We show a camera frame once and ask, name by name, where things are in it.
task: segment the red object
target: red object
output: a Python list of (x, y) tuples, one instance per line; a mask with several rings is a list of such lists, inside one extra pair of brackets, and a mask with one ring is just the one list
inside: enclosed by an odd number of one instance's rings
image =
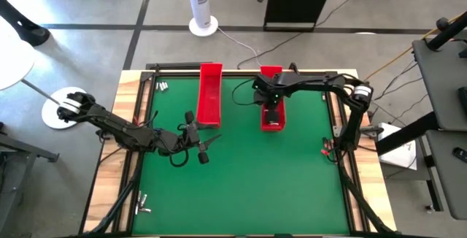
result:
[[(282, 66), (262, 66), (261, 74), (264, 74), (268, 77), (273, 77), (274, 74), (282, 73)], [(261, 130), (262, 131), (281, 131), (285, 127), (285, 104), (284, 99), (282, 99), (276, 108), (279, 113), (279, 125), (271, 125), (266, 122), (266, 112), (267, 109), (261, 106)]]
[(196, 120), (204, 125), (220, 127), (221, 63), (202, 63)]

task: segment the white round table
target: white round table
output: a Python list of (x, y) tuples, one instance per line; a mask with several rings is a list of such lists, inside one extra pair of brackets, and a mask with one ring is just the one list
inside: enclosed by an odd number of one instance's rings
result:
[(24, 77), (31, 71), (36, 60), (36, 51), (33, 47), (21, 39), (1, 38), (0, 39), (0, 91), (22, 82), (28, 87), (47, 98), (42, 106), (42, 120), (50, 128), (63, 129), (69, 128), (76, 122), (69, 121), (65, 123), (58, 119), (57, 109), (60, 103), (66, 99), (68, 93), (85, 92), (81, 88), (69, 87), (62, 88), (51, 96), (31, 84)]

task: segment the wooden table frame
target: wooden table frame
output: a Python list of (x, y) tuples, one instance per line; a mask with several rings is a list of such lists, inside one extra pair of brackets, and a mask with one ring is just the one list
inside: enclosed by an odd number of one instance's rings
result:
[[(333, 71), (338, 73), (347, 73), (357, 76), (354, 69), (318, 69), (301, 70), (301, 73)], [(158, 72), (165, 76), (191, 75), (196, 76), (199, 70), (165, 70)], [(251, 76), (259, 73), (259, 70), (224, 70), (224, 75), (235, 74)], [(128, 121), (138, 123), (138, 120), (148, 120), (149, 109), (152, 104), (155, 84), (155, 71), (123, 71), (120, 76), (120, 82), (115, 97), (112, 112), (125, 118)], [(342, 121), (347, 120), (350, 110), (343, 106), (334, 94), (327, 93), (330, 100), (328, 107), (330, 111), (331, 123), (333, 126), (342, 126)], [(364, 115), (362, 126), (369, 125), (368, 116)], [(362, 136), (359, 145), (374, 149), (373, 140)], [(100, 159), (109, 155), (117, 149), (114, 140), (107, 140), (101, 150)], [(344, 166), (347, 174), (352, 177), (353, 182), (363, 192), (363, 195), (375, 213), (382, 219), (386, 226), (395, 230), (392, 210), (385, 187), (385, 181), (379, 166), (378, 155), (374, 151), (358, 148), (355, 152), (349, 152), (344, 157)], [(88, 204), (85, 208), (80, 233), (90, 231), (99, 224), (106, 215), (109, 208), (115, 202), (119, 192), (128, 182), (129, 177), (134, 173), (136, 165), (142, 165), (142, 156), (138, 153), (120, 151), (108, 158), (104, 163), (96, 168), (95, 177), (91, 186)], [(346, 207), (349, 229), (353, 231), (374, 231), (375, 228), (368, 223), (366, 217), (362, 214), (353, 195), (343, 187), (344, 201), (348, 204)], [(131, 234), (133, 218), (130, 209), (136, 204), (136, 194), (131, 194), (121, 210), (121, 217), (116, 218), (107, 231), (120, 232), (120, 234)]]

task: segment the white tower fan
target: white tower fan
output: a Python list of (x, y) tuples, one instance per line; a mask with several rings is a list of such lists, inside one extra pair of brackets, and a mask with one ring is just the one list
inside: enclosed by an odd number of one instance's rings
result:
[(211, 16), (209, 0), (190, 0), (193, 19), (188, 25), (191, 33), (198, 37), (207, 37), (215, 33), (219, 23)]

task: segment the white cable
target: white cable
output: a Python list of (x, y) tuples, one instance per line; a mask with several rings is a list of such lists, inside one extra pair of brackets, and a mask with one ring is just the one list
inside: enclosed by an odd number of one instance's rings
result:
[(249, 47), (248, 45), (246, 45), (246, 44), (244, 44), (244, 43), (242, 43), (242, 42), (239, 42), (239, 41), (235, 40), (233, 37), (229, 36), (229, 35), (226, 34), (224, 31), (222, 31), (221, 28), (217, 28), (217, 29), (218, 29), (221, 33), (223, 33), (226, 37), (228, 37), (230, 40), (232, 40), (232, 41), (234, 41), (235, 43), (241, 45), (242, 47), (246, 47), (246, 48), (250, 49), (251, 51), (253, 51), (253, 53), (255, 54), (256, 63), (257, 63), (259, 66), (262, 66), (262, 65), (260, 64), (260, 61), (258, 60), (258, 54), (256, 53), (256, 51), (255, 51), (253, 48)]

